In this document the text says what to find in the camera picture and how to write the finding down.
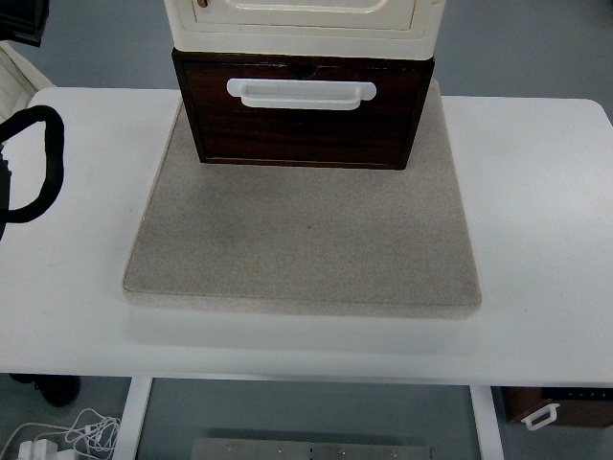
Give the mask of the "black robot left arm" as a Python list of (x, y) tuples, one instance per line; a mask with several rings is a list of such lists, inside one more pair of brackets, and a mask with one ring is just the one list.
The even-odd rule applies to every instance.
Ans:
[(11, 171), (1, 161), (1, 227), (25, 223), (43, 215), (55, 202), (64, 177), (64, 125), (47, 105), (29, 106), (37, 91), (53, 85), (28, 60), (16, 53), (12, 41), (38, 47), (49, 14), (47, 1), (1, 3), (1, 142), (6, 143), (34, 125), (44, 125), (45, 177), (38, 196), (29, 204), (10, 207)]

